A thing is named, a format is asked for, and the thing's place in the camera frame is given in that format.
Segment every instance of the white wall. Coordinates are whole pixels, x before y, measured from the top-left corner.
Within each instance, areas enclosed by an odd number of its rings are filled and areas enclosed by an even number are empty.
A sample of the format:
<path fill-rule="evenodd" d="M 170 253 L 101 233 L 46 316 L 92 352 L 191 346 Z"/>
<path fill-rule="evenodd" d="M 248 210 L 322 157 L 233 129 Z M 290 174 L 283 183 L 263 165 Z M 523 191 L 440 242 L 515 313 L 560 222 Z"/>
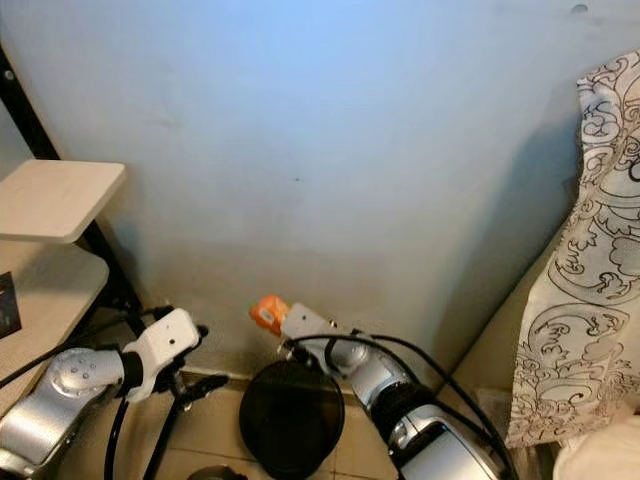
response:
<path fill-rule="evenodd" d="M 275 292 L 452 366 L 568 207 L 575 80 L 640 47 L 599 0 L 0 3 L 60 153 L 117 161 L 107 220 L 148 303 L 250 373 Z"/>
<path fill-rule="evenodd" d="M 0 180 L 9 175 L 33 154 L 27 147 L 22 135 L 4 104 L 0 102 Z"/>

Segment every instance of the black metal frame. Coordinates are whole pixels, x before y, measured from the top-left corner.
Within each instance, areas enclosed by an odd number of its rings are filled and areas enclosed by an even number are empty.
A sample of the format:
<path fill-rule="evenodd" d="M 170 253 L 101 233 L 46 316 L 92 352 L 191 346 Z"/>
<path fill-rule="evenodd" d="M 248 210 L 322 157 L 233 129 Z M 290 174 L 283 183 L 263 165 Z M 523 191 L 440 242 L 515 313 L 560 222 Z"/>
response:
<path fill-rule="evenodd" d="M 42 160 L 60 160 L 58 152 L 31 106 L 1 45 L 0 75 L 0 100 L 7 108 L 33 156 Z M 89 224 L 81 238 L 89 249 L 101 257 L 109 267 L 107 285 L 92 308 L 85 314 L 81 324 L 93 314 L 98 306 L 116 308 L 130 313 L 141 311 L 142 303 L 138 295 L 95 220 Z M 131 318 L 131 322 L 128 322 L 129 327 L 138 336 L 145 328 L 144 323 L 137 317 L 131 316 Z"/>

